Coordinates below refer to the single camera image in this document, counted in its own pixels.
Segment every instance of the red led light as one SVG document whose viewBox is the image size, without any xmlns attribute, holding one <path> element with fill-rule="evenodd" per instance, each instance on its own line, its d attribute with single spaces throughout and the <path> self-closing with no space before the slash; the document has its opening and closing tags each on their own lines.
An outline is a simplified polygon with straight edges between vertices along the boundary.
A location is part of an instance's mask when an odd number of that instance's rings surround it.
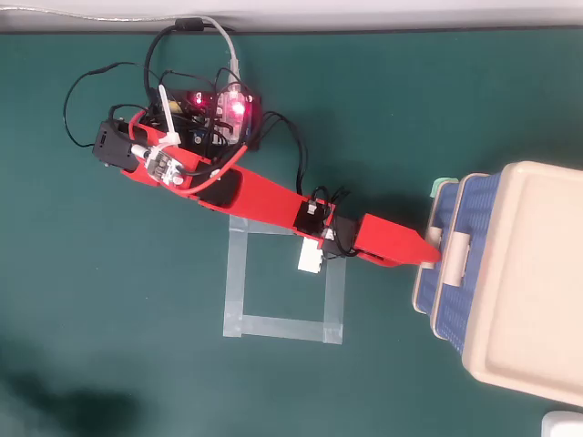
<svg viewBox="0 0 583 437">
<path fill-rule="evenodd" d="M 238 116 L 242 116 L 243 114 L 245 114 L 245 105 L 243 105 L 241 102 L 233 103 L 232 109 L 233 112 Z"/>
</svg>

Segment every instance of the white cable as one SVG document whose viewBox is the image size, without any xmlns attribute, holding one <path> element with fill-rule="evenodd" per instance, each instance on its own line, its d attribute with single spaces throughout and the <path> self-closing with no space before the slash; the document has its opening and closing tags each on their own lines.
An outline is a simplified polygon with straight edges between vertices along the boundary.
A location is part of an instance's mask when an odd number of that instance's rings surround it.
<svg viewBox="0 0 583 437">
<path fill-rule="evenodd" d="M 230 40 L 229 34 L 222 28 L 222 26 L 215 20 L 209 16 L 205 15 L 160 15 L 160 16 L 142 16 L 142 17 L 118 17 L 118 16 L 93 16 L 93 15 L 83 15 L 83 14 L 76 14 L 74 12 L 67 12 L 67 11 L 57 11 L 55 9 L 46 9 L 44 7 L 33 7 L 33 6 L 19 6 L 19 5 L 0 5 L 0 12 L 4 11 L 21 11 L 21 12 L 35 12 L 39 14 L 48 14 L 48 15 L 60 15 L 60 16 L 68 16 L 70 18 L 77 18 L 79 20 L 89 20 L 89 21 L 101 21 L 101 22 L 109 22 L 109 23 L 155 23 L 158 21 L 171 21 L 176 20 L 177 18 L 200 18 L 204 21 L 215 26 L 215 28 L 219 31 L 225 41 L 227 42 L 227 46 L 229 46 L 230 51 L 230 69 L 235 73 L 237 76 L 239 75 L 239 60 L 237 59 L 237 54 L 235 53 L 235 46 L 233 42 Z"/>
</svg>

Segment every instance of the small white label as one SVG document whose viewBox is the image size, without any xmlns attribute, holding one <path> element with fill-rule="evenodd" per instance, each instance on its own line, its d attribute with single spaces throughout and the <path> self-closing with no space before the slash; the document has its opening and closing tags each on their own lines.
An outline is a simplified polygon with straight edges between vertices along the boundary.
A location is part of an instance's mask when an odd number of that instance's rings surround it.
<svg viewBox="0 0 583 437">
<path fill-rule="evenodd" d="M 322 251 L 318 249 L 318 240 L 304 237 L 302 251 L 300 252 L 300 261 L 298 262 L 298 270 L 319 273 L 322 267 L 322 257 Z"/>
</svg>

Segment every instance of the white wall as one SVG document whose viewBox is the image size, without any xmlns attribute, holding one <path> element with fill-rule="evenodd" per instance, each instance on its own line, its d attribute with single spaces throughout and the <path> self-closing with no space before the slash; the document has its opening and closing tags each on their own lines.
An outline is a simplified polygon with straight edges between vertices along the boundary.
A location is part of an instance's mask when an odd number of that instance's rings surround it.
<svg viewBox="0 0 583 437">
<path fill-rule="evenodd" d="M 22 5 L 88 15 L 213 15 L 238 30 L 583 25 L 583 0 L 31 0 Z M 4 31 L 95 28 L 136 29 L 129 24 L 103 25 L 63 17 L 0 13 L 0 30 Z"/>
</svg>

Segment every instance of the green table surface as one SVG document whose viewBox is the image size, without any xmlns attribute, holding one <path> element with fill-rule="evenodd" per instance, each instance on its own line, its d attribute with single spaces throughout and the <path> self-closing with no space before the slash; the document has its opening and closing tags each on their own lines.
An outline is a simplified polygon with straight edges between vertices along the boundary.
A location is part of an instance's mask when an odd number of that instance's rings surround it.
<svg viewBox="0 0 583 437">
<path fill-rule="evenodd" d="M 414 312 L 413 267 L 348 261 L 342 346 L 222 337 L 228 217 L 104 168 L 61 122 L 77 76 L 142 62 L 151 37 L 0 36 L 2 434 L 536 437 L 561 405 L 475 381 Z M 422 229 L 435 178 L 583 167 L 583 30 L 235 39 L 243 78 L 302 130 L 305 187 L 344 184 L 353 217 Z M 172 36 L 153 67 L 227 59 L 218 36 Z M 145 103 L 141 73 L 82 83 L 75 135 Z M 277 130 L 244 165 L 292 188 L 296 160 Z M 251 236 L 246 313 L 322 318 L 300 244 Z"/>
</svg>

